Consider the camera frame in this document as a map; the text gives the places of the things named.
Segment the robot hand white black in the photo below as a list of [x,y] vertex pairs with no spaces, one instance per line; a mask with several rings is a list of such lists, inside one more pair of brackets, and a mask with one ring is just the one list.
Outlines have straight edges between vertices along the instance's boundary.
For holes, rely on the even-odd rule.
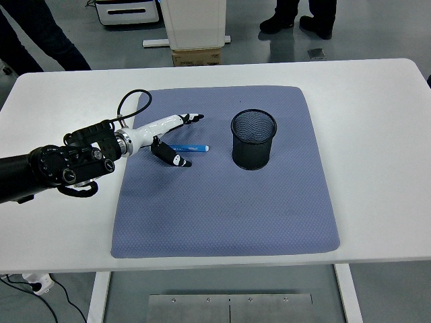
[[192,163],[182,158],[173,148],[161,141],[170,131],[185,124],[199,122],[203,114],[174,114],[166,118],[145,124],[138,129],[121,128],[115,133],[123,157],[130,157],[142,147],[150,151],[164,163],[177,167],[191,167]]

